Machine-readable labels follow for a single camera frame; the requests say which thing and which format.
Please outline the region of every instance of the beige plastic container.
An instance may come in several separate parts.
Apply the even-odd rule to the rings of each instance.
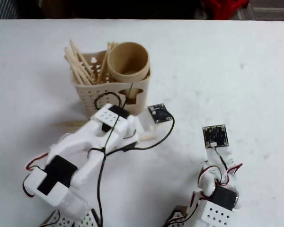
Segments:
[[[103,63],[106,52],[107,51],[101,51],[96,53],[83,54],[96,77],[101,71],[101,65]],[[131,87],[131,82],[114,82],[107,68],[104,68],[103,73],[105,76],[102,77],[101,84],[90,86],[78,85],[73,73],[71,73],[72,83],[75,86],[77,93],[84,104],[87,117],[92,116],[97,111],[94,105],[94,101],[98,96],[107,91],[114,92],[120,96],[123,104],[125,102],[125,95],[128,93],[128,89]],[[148,70],[148,73],[143,80],[133,83],[132,91],[135,91],[136,96],[133,97],[131,95],[124,107],[133,115],[138,115],[145,108],[150,75],[151,71]],[[97,102],[98,107],[102,107],[106,103],[119,105],[119,100],[114,95],[109,94],[100,98]]]

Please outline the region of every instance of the red wire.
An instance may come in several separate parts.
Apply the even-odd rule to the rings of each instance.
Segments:
[[[241,163],[241,164],[239,164],[239,165],[237,165],[237,166],[234,166],[234,167],[228,169],[227,172],[226,172],[227,181],[226,181],[225,183],[220,184],[220,185],[221,185],[221,186],[226,186],[226,185],[229,183],[229,176],[228,176],[229,172],[230,172],[231,170],[234,170],[234,169],[235,169],[235,172],[233,173],[233,176],[234,176],[234,175],[236,174],[237,170],[238,170],[242,165],[243,165],[243,163]]]
[[[195,192],[193,192],[193,195],[192,195],[191,200],[190,200],[189,207],[191,207],[193,205],[194,200],[195,200]]]
[[[222,176],[221,169],[220,169],[218,166],[209,166],[209,167],[205,168],[204,170],[202,170],[202,171],[200,172],[200,174],[199,174],[199,176],[198,176],[198,183],[199,183],[199,181],[200,181],[200,177],[202,176],[202,174],[204,174],[207,170],[209,170],[209,169],[212,168],[212,167],[217,167],[218,170],[219,170],[219,172],[220,172],[220,175]]]
[[[25,169],[28,170],[28,171],[32,171],[33,168],[31,167],[31,165],[32,165],[35,161],[37,161],[37,160],[39,160],[39,159],[42,159],[42,158],[44,158],[44,157],[47,156],[47,155],[48,155],[48,153],[45,153],[45,154],[43,154],[43,155],[41,155],[41,156],[35,157],[33,160],[31,160],[31,161],[25,166]]]
[[[181,217],[172,218],[171,220],[168,221],[167,224],[171,223],[172,221],[177,221],[177,220],[179,220],[179,219],[186,218],[186,217],[187,217],[187,214],[186,214],[186,215],[183,215],[183,216],[181,216]]]

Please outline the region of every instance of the mounting hole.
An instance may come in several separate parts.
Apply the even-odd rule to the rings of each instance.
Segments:
[[[96,63],[96,62],[97,62],[97,60],[96,60],[96,58],[95,58],[95,57],[92,57],[92,58],[91,58],[91,60],[90,60],[90,62],[91,62],[91,63]]]

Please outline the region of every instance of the red object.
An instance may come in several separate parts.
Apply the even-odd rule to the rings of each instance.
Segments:
[[[202,0],[213,11],[214,20],[228,20],[235,11],[247,7],[249,0]]]

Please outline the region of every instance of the circuit board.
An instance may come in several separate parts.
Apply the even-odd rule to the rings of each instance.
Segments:
[[[203,127],[205,148],[211,148],[212,143],[215,147],[227,147],[228,139],[225,124]]]
[[[172,120],[163,103],[147,107],[156,124]]]

